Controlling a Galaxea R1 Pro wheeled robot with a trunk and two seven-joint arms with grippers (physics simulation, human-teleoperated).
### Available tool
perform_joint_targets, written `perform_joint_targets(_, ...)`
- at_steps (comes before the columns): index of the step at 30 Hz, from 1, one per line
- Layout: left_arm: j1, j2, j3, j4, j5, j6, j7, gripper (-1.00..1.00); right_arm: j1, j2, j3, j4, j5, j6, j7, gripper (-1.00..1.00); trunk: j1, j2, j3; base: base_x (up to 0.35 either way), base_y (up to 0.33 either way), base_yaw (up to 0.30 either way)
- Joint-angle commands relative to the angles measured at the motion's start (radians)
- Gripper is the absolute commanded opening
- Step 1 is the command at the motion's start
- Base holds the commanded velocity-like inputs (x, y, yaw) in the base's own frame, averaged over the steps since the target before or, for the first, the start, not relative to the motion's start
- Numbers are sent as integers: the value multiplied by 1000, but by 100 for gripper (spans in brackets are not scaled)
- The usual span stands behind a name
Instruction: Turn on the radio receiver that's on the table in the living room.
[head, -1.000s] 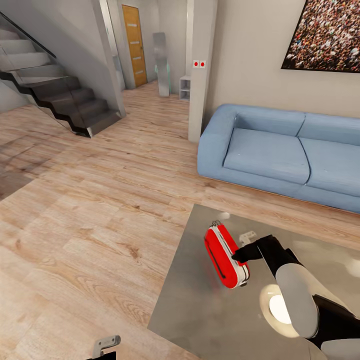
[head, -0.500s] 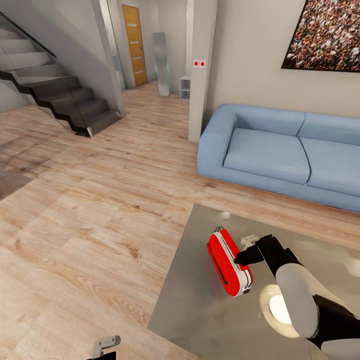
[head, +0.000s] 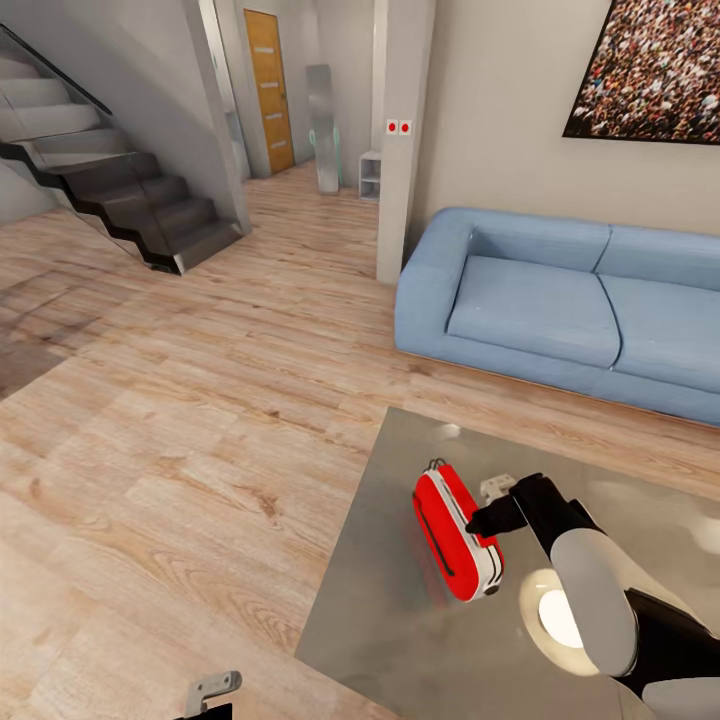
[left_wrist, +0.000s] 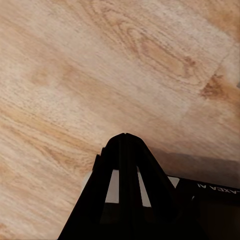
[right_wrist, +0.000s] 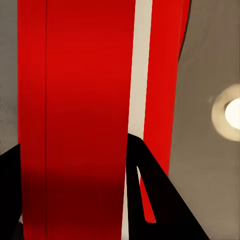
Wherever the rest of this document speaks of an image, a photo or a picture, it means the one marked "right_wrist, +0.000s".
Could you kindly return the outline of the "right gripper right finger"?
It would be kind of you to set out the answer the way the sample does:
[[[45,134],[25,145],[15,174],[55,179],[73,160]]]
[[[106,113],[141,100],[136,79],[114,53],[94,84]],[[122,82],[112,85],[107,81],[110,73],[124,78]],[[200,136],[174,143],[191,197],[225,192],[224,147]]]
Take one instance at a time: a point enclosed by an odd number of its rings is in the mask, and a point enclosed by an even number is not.
[[[127,136],[129,240],[210,240],[144,141],[130,133]],[[156,223],[145,220],[137,167]]]

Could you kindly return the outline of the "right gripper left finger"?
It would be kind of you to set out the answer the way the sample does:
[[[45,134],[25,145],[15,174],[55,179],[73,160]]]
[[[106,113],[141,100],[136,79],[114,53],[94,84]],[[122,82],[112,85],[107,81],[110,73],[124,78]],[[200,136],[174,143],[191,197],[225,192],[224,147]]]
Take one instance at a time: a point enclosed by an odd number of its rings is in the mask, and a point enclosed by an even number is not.
[[[22,208],[21,143],[0,155],[0,240],[10,240]]]

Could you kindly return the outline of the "radio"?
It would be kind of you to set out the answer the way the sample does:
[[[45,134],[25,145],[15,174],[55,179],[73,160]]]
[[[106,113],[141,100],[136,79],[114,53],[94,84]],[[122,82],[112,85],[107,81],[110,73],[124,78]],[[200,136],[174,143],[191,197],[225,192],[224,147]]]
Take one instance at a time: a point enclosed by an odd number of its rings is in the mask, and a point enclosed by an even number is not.
[[[129,240],[128,133],[168,177],[191,5],[17,0],[23,240]]]

